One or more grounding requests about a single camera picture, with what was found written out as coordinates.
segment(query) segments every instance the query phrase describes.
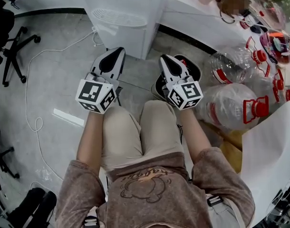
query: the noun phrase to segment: gray floor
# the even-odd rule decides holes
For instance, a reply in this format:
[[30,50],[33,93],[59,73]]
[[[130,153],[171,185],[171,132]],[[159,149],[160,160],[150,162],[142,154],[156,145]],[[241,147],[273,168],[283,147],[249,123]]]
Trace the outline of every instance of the gray floor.
[[[20,68],[26,75],[29,61],[37,53],[44,49],[65,48],[89,33],[92,24],[86,15],[29,16],[16,19],[10,35],[14,36],[20,26],[29,28],[27,35],[41,35],[39,44],[31,42],[18,54]],[[42,152],[47,163],[61,177],[65,175],[69,161],[76,155],[83,129],[56,118],[52,115],[53,109],[86,119],[87,112],[74,99],[77,86],[80,79],[90,70],[95,58],[105,51],[104,46],[94,47],[90,36],[64,52],[45,52],[30,65],[28,119],[32,128],[35,128],[37,117],[40,116],[44,120],[44,126],[39,131]],[[160,32],[154,40],[147,60],[127,56],[123,74],[119,78],[120,85],[124,88],[120,99],[122,106],[136,117],[140,114],[143,104],[153,98],[150,88],[160,74],[158,59],[163,53],[185,54],[196,63],[208,56],[200,49]],[[8,198],[3,197],[3,201],[7,208],[12,210],[20,204],[32,182],[38,181],[58,193],[61,181],[44,164],[38,148],[37,135],[27,125],[25,85],[20,82],[17,74],[12,72],[9,87],[2,86],[4,64],[5,60],[0,65],[1,140],[3,146],[15,148],[15,152],[5,159],[13,170],[19,172],[20,179],[14,180],[0,172],[0,182]],[[186,156],[187,167],[191,167],[189,154]]]

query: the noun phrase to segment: brown sweatshirt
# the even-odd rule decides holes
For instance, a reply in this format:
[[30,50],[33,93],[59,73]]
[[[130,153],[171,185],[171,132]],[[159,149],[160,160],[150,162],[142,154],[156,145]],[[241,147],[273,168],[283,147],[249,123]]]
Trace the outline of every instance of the brown sweatshirt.
[[100,227],[212,227],[205,194],[232,200],[246,226],[255,210],[250,190],[218,148],[198,155],[192,183],[187,181],[181,152],[117,169],[108,176],[112,184],[105,202],[99,178],[86,164],[71,161],[57,203],[58,228],[83,227],[94,206]]

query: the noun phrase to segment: person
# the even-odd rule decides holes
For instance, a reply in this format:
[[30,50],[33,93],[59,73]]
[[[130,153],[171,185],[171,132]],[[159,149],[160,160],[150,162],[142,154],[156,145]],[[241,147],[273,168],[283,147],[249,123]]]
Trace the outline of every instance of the person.
[[[255,209],[250,190],[211,146],[193,110],[182,110],[180,120],[194,164],[192,181],[168,103],[146,102],[139,123],[122,107],[105,115],[90,112],[59,193],[57,227],[249,226]],[[108,201],[101,167],[111,183]]]
[[8,214],[7,220],[0,217],[0,228],[46,228],[56,202],[53,192],[46,193],[42,188],[32,188],[21,204]]

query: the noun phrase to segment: leg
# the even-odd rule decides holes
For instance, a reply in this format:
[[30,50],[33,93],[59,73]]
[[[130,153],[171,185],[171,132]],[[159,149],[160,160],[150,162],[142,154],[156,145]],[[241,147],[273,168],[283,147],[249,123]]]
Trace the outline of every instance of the leg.
[[4,172],[10,174],[10,176],[11,176],[12,178],[15,178],[15,179],[19,179],[19,178],[20,178],[20,176],[19,176],[18,173],[13,174],[13,172],[11,172],[11,170],[10,170],[9,167],[6,165],[6,163],[3,161],[3,159],[1,159],[1,161],[2,161],[3,171],[4,171]]
[[184,152],[172,107],[163,101],[145,103],[140,125],[142,150],[145,158],[173,152]]
[[0,158],[2,158],[4,155],[6,155],[7,153],[9,153],[9,152],[13,152],[14,151],[14,148],[13,147],[10,147],[10,148],[8,148],[6,151],[4,151],[4,152],[2,152],[1,154],[0,154]]
[[24,41],[20,42],[15,50],[16,52],[18,52],[20,49],[22,49],[26,44],[28,44],[30,41],[34,40],[35,38],[37,38],[38,36],[37,35],[33,35],[33,36],[30,36],[29,38],[25,39]]
[[18,63],[17,63],[17,60],[16,60],[15,56],[16,55],[13,55],[12,64],[13,64],[13,66],[15,68],[16,73],[18,74],[18,77],[21,79],[23,76],[21,74],[21,71],[20,71],[20,68],[18,66]]
[[44,197],[43,201],[40,203],[39,207],[33,215],[33,219],[28,224],[27,228],[44,228],[47,227],[47,221],[50,216],[51,211],[56,205],[57,198],[53,192],[48,192]]
[[136,163],[142,156],[141,127],[122,107],[110,107],[104,116],[102,167],[105,171]]
[[6,82],[6,79],[7,79],[8,70],[9,70],[10,64],[11,64],[11,57],[8,57],[8,58],[7,58],[7,61],[6,61],[6,66],[5,66],[5,68],[4,68],[3,79],[2,79],[2,84],[3,84],[5,87],[8,87],[8,86],[9,86],[9,83]]
[[31,189],[22,203],[8,216],[8,221],[15,228],[22,228],[28,218],[36,210],[37,206],[42,202],[45,191],[41,188]]
[[21,35],[21,33],[22,33],[23,30],[24,30],[24,27],[23,27],[23,26],[20,27],[20,29],[19,29],[19,31],[18,31],[16,37],[20,37],[20,35]]

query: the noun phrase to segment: chair wheel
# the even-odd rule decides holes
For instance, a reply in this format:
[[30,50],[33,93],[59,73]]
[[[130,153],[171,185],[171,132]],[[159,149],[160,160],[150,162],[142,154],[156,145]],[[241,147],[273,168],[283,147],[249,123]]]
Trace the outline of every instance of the chair wheel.
[[41,41],[40,36],[37,36],[36,38],[34,38],[34,42],[35,42],[35,43],[39,43],[40,41]]
[[22,27],[22,30],[21,30],[22,33],[26,34],[27,31],[28,31],[28,28],[27,27]]
[[26,78],[26,76],[23,76],[23,77],[20,78],[20,80],[24,84],[27,81],[27,78]]

